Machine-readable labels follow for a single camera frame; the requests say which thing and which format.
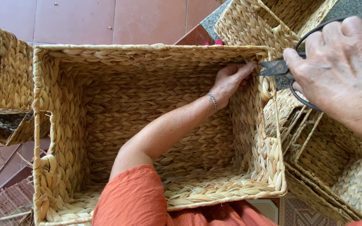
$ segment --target hand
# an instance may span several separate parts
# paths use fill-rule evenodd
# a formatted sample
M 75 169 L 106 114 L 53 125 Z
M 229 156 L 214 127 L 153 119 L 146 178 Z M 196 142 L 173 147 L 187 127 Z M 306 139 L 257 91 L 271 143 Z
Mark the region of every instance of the hand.
M 305 43 L 306 59 L 283 53 L 294 89 L 326 114 L 362 136 L 362 20 L 327 24 Z
M 247 84 L 247 78 L 254 71 L 256 64 L 231 64 L 221 69 L 216 76 L 216 81 L 210 89 L 210 93 L 217 101 L 219 109 L 229 103 L 230 97 L 237 89 L 242 89 Z

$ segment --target silver bracelet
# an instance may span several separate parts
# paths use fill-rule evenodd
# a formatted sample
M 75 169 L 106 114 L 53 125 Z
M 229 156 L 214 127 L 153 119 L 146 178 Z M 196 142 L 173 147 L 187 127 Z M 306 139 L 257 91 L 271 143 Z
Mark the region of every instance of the silver bracelet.
M 218 108 L 217 108 L 216 99 L 214 99 L 214 96 L 213 96 L 211 93 L 208 93 L 208 94 L 206 94 L 206 95 L 210 96 L 210 98 L 212 99 L 212 101 L 213 101 L 213 103 L 214 103 L 214 113 L 217 113 Z

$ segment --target black scissors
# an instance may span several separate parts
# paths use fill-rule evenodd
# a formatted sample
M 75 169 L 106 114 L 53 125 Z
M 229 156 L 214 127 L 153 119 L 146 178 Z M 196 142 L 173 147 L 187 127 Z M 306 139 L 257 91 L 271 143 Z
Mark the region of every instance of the black scissors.
M 337 17 L 334 18 L 332 20 L 329 20 L 325 23 L 320 24 L 319 26 L 317 26 L 316 28 L 312 29 L 309 33 L 305 34 L 304 37 L 302 39 L 299 40 L 299 42 L 296 45 L 296 51 L 298 52 L 299 49 L 299 45 L 312 33 L 322 30 L 322 28 L 329 24 L 332 23 L 334 21 L 343 21 L 344 19 L 348 18 L 348 17 L 352 17 L 352 16 L 343 16 L 343 17 Z M 304 52 L 299 53 L 299 56 L 303 59 L 306 58 L 306 55 Z M 272 61 L 266 61 L 266 62 L 262 62 L 259 63 L 259 65 L 261 65 L 262 67 L 266 68 L 266 70 L 262 71 L 259 73 L 259 76 L 275 76 L 275 75 L 282 75 L 287 77 L 290 80 L 290 90 L 291 93 L 295 96 L 295 98 L 297 98 L 301 103 L 303 103 L 304 105 L 315 109 L 315 110 L 319 110 L 321 111 L 319 108 L 317 108 L 315 105 L 309 103 L 308 101 L 304 100 L 303 98 L 301 98 L 299 95 L 296 94 L 295 90 L 293 89 L 293 83 L 296 81 L 294 79 L 293 74 L 290 73 L 289 68 L 286 65 L 286 62 L 284 61 L 284 59 L 281 60 L 272 60 Z

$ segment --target orange shirt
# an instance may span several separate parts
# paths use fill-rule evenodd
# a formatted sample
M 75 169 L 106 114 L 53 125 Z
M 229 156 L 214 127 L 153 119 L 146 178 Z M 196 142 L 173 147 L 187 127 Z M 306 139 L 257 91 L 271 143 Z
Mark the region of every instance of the orange shirt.
M 164 188 L 152 165 L 118 174 L 104 188 L 93 226 L 275 226 L 247 201 L 167 212 Z M 347 226 L 362 226 L 362 222 Z

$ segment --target skin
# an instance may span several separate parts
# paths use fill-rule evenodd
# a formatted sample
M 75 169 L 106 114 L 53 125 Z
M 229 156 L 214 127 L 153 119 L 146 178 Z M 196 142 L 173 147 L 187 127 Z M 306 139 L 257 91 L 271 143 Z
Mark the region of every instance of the skin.
M 310 35 L 306 59 L 293 49 L 283 57 L 294 89 L 362 138 L 362 20 L 350 17 Z
M 229 103 L 237 89 L 246 84 L 255 64 L 232 64 L 221 69 L 209 91 L 217 101 L 218 109 Z M 110 174 L 110 180 L 117 174 L 142 164 L 153 164 L 161 154 L 185 136 L 190 130 L 214 114 L 215 108 L 208 95 L 172 110 L 145 126 L 127 141 L 119 150 Z
M 296 79 L 295 90 L 326 114 L 362 137 L 362 20 L 350 17 L 333 22 L 306 40 L 307 59 L 293 49 L 284 59 Z M 255 64 L 221 69 L 210 93 L 222 109 L 243 88 Z M 126 142 L 115 159 L 110 180 L 119 173 L 153 161 L 191 129 L 214 113 L 207 95 L 154 120 Z

